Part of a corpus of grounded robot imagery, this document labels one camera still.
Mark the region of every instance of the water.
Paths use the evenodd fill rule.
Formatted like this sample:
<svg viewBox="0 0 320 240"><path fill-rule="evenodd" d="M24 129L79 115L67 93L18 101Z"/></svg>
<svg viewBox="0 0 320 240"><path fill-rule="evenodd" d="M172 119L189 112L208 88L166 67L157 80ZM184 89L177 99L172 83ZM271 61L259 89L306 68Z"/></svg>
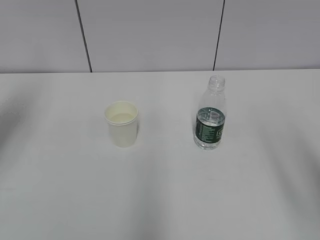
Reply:
<svg viewBox="0 0 320 240"><path fill-rule="evenodd" d="M195 144L205 150L213 150L221 143L222 129L225 123L225 115L218 109L213 107L201 108L197 113L197 124L193 133ZM201 131L202 140L197 137Z"/></svg>
<svg viewBox="0 0 320 240"><path fill-rule="evenodd" d="M132 116L129 113L119 113L111 117L110 120L114 123L121 124L121 123L130 122L132 119L134 119L134 116Z"/></svg>

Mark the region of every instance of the white table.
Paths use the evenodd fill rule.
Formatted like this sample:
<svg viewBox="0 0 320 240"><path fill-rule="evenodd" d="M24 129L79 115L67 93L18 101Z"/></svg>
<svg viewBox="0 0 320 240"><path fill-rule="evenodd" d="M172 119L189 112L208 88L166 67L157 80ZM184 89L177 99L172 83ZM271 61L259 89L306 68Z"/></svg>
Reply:
<svg viewBox="0 0 320 240"><path fill-rule="evenodd" d="M0 239L320 239L320 70L216 73L212 151L192 133L211 71L0 75L2 102L28 99L0 152ZM118 100L139 108L125 149L104 119Z"/></svg>

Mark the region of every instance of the green bottle label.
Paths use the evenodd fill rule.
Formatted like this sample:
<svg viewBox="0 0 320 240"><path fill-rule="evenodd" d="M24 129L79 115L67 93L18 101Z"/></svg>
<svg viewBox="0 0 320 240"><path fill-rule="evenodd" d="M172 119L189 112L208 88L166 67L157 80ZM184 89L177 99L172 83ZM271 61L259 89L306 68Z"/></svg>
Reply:
<svg viewBox="0 0 320 240"><path fill-rule="evenodd" d="M210 122L211 118L215 118L217 126L206 125L203 122ZM225 124L225 115L218 109L213 107L201 108L196 116L195 135L196 137L207 144L215 144L220 141L222 131Z"/></svg>

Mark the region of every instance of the paper cup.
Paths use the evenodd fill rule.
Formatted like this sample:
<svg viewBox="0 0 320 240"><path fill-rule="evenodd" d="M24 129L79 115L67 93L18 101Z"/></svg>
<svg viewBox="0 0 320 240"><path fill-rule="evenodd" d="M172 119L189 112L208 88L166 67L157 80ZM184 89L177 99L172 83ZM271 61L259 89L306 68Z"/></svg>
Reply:
<svg viewBox="0 0 320 240"><path fill-rule="evenodd" d="M128 101L116 101L104 111L109 125L109 134L115 145L121 148L130 147L137 138L138 109Z"/></svg>

